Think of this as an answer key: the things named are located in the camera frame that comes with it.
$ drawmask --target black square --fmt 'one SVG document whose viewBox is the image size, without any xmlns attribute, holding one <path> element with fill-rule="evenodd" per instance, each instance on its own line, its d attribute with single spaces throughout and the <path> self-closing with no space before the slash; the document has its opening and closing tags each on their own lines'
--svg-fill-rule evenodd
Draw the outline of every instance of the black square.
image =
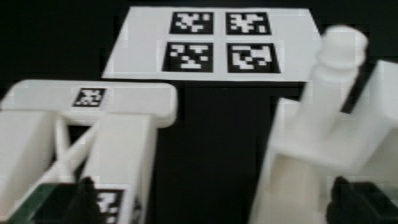
<svg viewBox="0 0 398 224">
<path fill-rule="evenodd" d="M 104 96 L 104 90 L 106 89 L 103 88 L 81 88 L 78 91 L 72 107 L 99 107 Z"/>
<path fill-rule="evenodd" d="M 168 42 L 163 71 L 213 72 L 213 43 Z"/>
<path fill-rule="evenodd" d="M 273 44 L 227 44 L 229 73 L 280 73 Z"/>
<path fill-rule="evenodd" d="M 264 12 L 225 14 L 227 35 L 270 35 L 270 22 Z"/>
<path fill-rule="evenodd" d="M 97 189 L 97 206 L 101 210 L 101 220 L 108 224 L 117 224 L 124 190 Z"/>
<path fill-rule="evenodd" d="M 174 12 L 170 34 L 213 34 L 213 13 Z"/>
</svg>

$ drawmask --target black surface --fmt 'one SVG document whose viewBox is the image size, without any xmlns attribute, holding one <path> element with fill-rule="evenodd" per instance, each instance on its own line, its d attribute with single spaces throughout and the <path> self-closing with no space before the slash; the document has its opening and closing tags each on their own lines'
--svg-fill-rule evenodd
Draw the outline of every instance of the black surface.
<svg viewBox="0 0 398 224">
<path fill-rule="evenodd" d="M 335 178 L 332 202 L 326 207 L 328 224 L 396 224 L 398 208 L 371 182 L 350 183 Z"/>
<path fill-rule="evenodd" d="M 32 216 L 35 224 L 103 224 L 99 213 L 97 190 L 90 178 L 78 184 L 56 184 L 44 203 Z"/>
<path fill-rule="evenodd" d="M 369 37 L 367 65 L 398 61 L 394 1 L 0 1 L 0 88 L 21 79 L 99 80 L 129 5 L 305 7 L 318 28 L 350 24 Z M 159 130 L 147 224 L 241 224 L 263 161 L 279 97 L 298 98 L 302 83 L 170 82 L 179 118 Z"/>
</svg>

